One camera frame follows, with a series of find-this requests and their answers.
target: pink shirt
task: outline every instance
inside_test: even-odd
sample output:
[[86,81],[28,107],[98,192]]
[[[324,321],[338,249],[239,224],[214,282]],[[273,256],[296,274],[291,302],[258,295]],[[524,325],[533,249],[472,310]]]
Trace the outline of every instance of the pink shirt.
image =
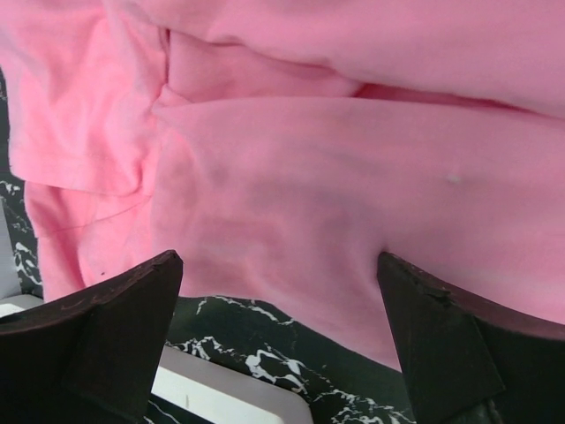
[[398,368],[389,250],[565,323],[562,0],[0,0],[47,299],[174,248]]

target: marble pattern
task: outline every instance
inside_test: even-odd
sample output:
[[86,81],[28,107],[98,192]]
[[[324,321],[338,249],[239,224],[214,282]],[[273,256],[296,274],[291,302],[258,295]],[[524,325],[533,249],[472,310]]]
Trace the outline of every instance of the marble pattern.
[[[10,173],[8,137],[0,78],[0,198],[22,291],[41,296],[37,242],[24,208],[24,183]],[[222,296],[180,299],[168,340],[187,354],[294,391],[309,404],[316,424],[415,423],[396,371],[347,351],[271,305]],[[145,422],[207,421],[152,397]]]

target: white surface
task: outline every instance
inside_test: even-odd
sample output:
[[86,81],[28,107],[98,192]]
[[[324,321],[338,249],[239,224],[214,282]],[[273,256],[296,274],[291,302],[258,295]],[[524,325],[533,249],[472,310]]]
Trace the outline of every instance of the white surface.
[[15,314],[42,305],[43,301],[29,294],[22,294],[7,299],[0,299],[0,317]]
[[170,347],[151,390],[214,424],[312,424],[306,402],[283,390]]

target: white veining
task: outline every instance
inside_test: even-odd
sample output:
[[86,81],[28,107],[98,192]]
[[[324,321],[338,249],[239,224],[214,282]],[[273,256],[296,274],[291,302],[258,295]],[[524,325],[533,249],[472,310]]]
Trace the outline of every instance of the white veining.
[[214,298],[223,300],[224,302],[226,302],[230,305],[237,305],[238,307],[242,307],[243,309],[248,309],[248,310],[251,310],[253,312],[258,312],[259,314],[263,314],[266,317],[268,317],[269,320],[276,322],[279,325],[291,325],[293,322],[295,322],[295,320],[293,320],[292,318],[289,318],[288,320],[284,320],[284,321],[280,320],[279,318],[274,316],[272,313],[266,311],[262,307],[258,307],[257,305],[255,305],[254,300],[251,301],[251,303],[252,303],[251,305],[246,305],[243,302],[240,302],[238,300],[231,299],[231,298],[226,298],[224,296],[214,296]]
[[[31,260],[23,259],[23,256],[29,256],[32,258]],[[29,249],[28,247],[22,245],[20,242],[16,243],[14,256],[17,258],[16,260],[16,270],[21,271],[25,276],[27,276],[34,284],[41,285],[41,281],[39,281],[33,272],[30,269],[37,269],[37,257],[35,254]]]
[[0,181],[0,186],[6,187],[6,192],[8,192],[8,194],[14,194],[21,191],[21,187],[19,185],[9,183],[8,181]]
[[198,304],[198,308],[196,309],[196,315],[198,315],[200,313],[200,311],[202,310],[202,307],[204,305],[206,305],[206,303],[208,302],[208,298],[204,298],[203,300],[201,300]]
[[[237,362],[243,361],[253,377],[271,383],[283,382],[281,384],[283,387],[288,388],[290,386],[290,390],[299,393],[310,404],[322,402],[326,398],[339,399],[343,406],[331,418],[332,424],[352,422],[362,424],[416,424],[415,421],[409,420],[402,411],[397,411],[392,405],[379,405],[369,397],[362,397],[338,389],[327,377],[310,369],[299,360],[288,358],[268,344],[264,344],[263,348],[257,349],[255,353],[250,355],[244,355],[223,346],[213,336],[206,336],[200,340],[193,338],[182,344],[169,345],[183,352],[199,356],[204,360],[210,360],[213,356],[213,353],[206,349],[213,349],[221,354],[229,354]],[[271,371],[268,365],[269,360],[275,361],[277,366],[282,366],[282,370],[278,373]],[[307,389],[309,384],[314,387],[325,386],[326,389],[313,397]],[[387,421],[378,417],[378,413],[380,416],[387,417]]]
[[149,404],[152,405],[157,411],[159,411],[161,414],[163,414],[165,417],[170,418],[175,424],[182,424],[179,420],[177,420],[175,417],[173,417],[170,413],[166,413],[163,411],[163,409],[161,409],[159,407],[158,404],[156,404],[155,402],[151,402],[149,401]]

